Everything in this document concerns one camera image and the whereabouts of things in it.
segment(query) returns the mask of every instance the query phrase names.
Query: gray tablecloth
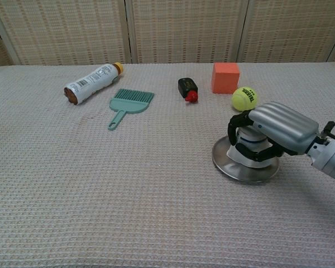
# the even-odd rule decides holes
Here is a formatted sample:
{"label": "gray tablecloth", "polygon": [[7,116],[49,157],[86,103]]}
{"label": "gray tablecloth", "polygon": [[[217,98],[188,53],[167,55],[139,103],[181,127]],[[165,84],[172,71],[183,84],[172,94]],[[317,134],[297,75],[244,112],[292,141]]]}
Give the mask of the gray tablecloth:
{"label": "gray tablecloth", "polygon": [[[214,167],[236,112],[211,92],[212,66],[126,64],[79,106],[63,86],[97,66],[0,68],[0,267],[335,267],[335,180],[308,157],[283,156],[257,186]],[[335,63],[239,66],[260,103],[335,121]],[[156,95],[108,131],[119,88]]]}

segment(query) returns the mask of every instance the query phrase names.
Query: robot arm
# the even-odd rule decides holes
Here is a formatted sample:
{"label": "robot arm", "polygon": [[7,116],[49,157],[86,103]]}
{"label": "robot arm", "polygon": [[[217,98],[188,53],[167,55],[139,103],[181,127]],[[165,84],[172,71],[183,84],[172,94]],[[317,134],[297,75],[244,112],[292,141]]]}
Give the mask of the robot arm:
{"label": "robot arm", "polygon": [[[307,154],[315,168],[335,178],[335,136],[330,133],[334,125],[329,122],[319,133],[319,124],[314,120],[280,103],[271,102],[233,116],[228,124],[228,137],[231,145],[253,161],[280,157],[284,152],[289,155]],[[237,143],[236,129],[244,126],[252,126],[264,134],[272,146],[254,152]]]}

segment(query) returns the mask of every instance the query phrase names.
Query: teal brush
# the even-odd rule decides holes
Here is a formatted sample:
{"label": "teal brush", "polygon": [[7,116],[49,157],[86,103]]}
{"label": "teal brush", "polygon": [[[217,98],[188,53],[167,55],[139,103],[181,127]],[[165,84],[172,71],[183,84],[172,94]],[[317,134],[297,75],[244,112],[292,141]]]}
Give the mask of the teal brush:
{"label": "teal brush", "polygon": [[145,111],[153,97],[154,93],[121,88],[109,102],[109,107],[118,113],[108,125],[108,129],[115,130],[127,113]]}

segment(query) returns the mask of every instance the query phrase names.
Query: glue bottle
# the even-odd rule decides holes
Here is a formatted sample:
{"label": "glue bottle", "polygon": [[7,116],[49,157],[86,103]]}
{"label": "glue bottle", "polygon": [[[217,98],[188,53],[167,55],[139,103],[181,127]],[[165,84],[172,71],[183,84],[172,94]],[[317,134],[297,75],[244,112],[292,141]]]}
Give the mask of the glue bottle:
{"label": "glue bottle", "polygon": [[104,64],[89,75],[68,83],[64,88],[64,94],[69,102],[80,104],[98,90],[116,82],[122,72],[121,63]]}

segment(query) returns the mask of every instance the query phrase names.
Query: brush bristles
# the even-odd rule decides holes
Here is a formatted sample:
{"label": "brush bristles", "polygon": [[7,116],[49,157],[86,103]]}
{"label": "brush bristles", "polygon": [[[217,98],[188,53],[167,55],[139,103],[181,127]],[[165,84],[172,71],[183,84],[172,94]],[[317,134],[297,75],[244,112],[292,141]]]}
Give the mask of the brush bristles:
{"label": "brush bristles", "polygon": [[154,93],[123,89],[123,88],[121,88],[115,95],[116,99],[129,99],[131,101],[147,102],[147,103],[150,103],[153,97]]}

